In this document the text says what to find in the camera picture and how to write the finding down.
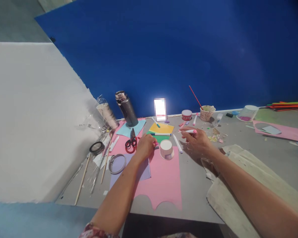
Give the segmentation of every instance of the light pink paper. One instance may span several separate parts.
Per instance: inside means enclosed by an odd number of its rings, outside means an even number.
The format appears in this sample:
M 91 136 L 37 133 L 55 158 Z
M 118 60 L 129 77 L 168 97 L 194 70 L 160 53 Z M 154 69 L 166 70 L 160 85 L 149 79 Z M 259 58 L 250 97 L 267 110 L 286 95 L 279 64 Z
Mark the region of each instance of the light pink paper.
M 171 202 L 182 210 L 180 166 L 178 147 L 173 146 L 174 157 L 164 160 L 160 149 L 154 151 L 150 161 L 151 178 L 139 181 L 134 198 L 146 195 L 151 201 L 153 210 L 162 202 Z
M 113 137 L 112 137 L 112 143 L 115 141 L 116 139 L 116 132 L 119 131 L 119 129 L 123 126 L 123 124 L 126 123 L 126 121 L 120 121 L 119 122 L 119 127 L 117 127 Z M 142 137 L 143 134 L 143 128 L 141 129 L 141 131 L 139 132 L 138 137 Z M 113 148 L 112 152 L 109 152 L 109 156 L 111 155 L 116 155 L 116 154 L 125 154 L 126 150 L 125 150 L 125 143 L 126 141 L 129 140 L 128 137 L 125 137 L 123 135 L 119 135 L 119 139 L 115 145 L 115 147 Z
M 280 130 L 281 134 L 272 135 L 272 134 L 260 131 L 255 126 L 257 123 L 265 123 L 265 124 L 271 125 L 271 126 L 277 128 L 278 130 Z M 254 124 L 254 128 L 255 128 L 256 133 L 298 141 L 298 128 L 282 126 L 282 125 L 267 123 L 267 122 L 262 122 L 262 121 L 253 121 L 253 124 Z

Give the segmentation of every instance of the red scissors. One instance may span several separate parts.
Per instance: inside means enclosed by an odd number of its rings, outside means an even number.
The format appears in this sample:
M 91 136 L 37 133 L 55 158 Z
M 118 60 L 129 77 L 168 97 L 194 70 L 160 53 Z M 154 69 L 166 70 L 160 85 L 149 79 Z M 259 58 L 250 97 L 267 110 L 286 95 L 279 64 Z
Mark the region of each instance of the red scissors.
M 137 150 L 137 137 L 135 135 L 135 130 L 132 129 L 130 132 L 130 139 L 126 141 L 125 143 L 125 150 L 128 154 L 132 154 Z

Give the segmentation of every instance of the sleeve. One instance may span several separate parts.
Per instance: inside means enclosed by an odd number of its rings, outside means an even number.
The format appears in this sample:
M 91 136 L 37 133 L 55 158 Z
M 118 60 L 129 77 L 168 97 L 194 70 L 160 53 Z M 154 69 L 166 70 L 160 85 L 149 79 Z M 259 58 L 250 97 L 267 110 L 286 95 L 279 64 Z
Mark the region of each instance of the sleeve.
M 88 223 L 78 238 L 120 238 L 119 236 L 109 234 L 93 225 L 92 222 Z

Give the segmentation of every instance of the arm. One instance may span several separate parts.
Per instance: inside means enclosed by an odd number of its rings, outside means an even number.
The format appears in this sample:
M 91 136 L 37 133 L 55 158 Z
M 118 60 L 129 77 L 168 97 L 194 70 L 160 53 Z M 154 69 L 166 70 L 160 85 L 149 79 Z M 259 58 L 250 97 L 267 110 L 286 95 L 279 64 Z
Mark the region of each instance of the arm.
M 196 130 L 194 137 L 187 132 L 182 132 L 182 137 L 213 162 L 259 233 L 263 237 L 298 237 L 298 214 L 216 149 L 204 131 Z
M 91 222 L 99 229 L 118 235 L 130 210 L 133 189 L 140 164 L 153 152 L 157 140 L 152 135 L 143 136 L 137 151 L 123 170 Z

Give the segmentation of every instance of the left arm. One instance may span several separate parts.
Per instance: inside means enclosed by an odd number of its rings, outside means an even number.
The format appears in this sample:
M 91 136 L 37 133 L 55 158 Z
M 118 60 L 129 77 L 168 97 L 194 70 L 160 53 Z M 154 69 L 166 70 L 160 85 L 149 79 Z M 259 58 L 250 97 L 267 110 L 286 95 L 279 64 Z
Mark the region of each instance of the left arm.
M 108 192 L 91 222 L 99 229 L 118 235 L 130 210 L 133 189 L 140 164 L 153 152 L 157 140 L 152 135 L 143 136 L 137 151 Z

